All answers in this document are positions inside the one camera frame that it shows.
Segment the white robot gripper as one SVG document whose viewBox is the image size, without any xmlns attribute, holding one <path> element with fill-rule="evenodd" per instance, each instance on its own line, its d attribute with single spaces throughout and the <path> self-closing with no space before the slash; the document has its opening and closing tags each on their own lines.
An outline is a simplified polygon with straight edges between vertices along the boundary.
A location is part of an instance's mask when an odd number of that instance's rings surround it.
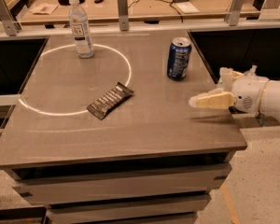
<svg viewBox="0 0 280 224">
<path fill-rule="evenodd" d="M 237 110 L 246 113 L 257 113 L 259 111 L 260 97 L 269 81 L 268 78 L 244 76 L 243 73 L 226 67 L 221 67 L 219 74 L 220 78 L 217 83 L 219 92 L 202 93 L 191 97 L 189 99 L 191 107 L 228 109 L 234 105 Z"/>
</svg>

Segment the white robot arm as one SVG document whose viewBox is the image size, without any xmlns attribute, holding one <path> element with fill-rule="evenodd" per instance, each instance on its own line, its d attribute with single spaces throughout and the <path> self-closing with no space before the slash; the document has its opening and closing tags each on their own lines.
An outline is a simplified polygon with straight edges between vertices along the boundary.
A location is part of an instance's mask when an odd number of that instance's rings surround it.
<svg viewBox="0 0 280 224">
<path fill-rule="evenodd" d="M 256 75 L 253 65 L 241 73 L 221 67 L 217 87 L 189 99 L 194 108 L 228 109 L 273 117 L 280 122 L 280 81 Z"/>
</svg>

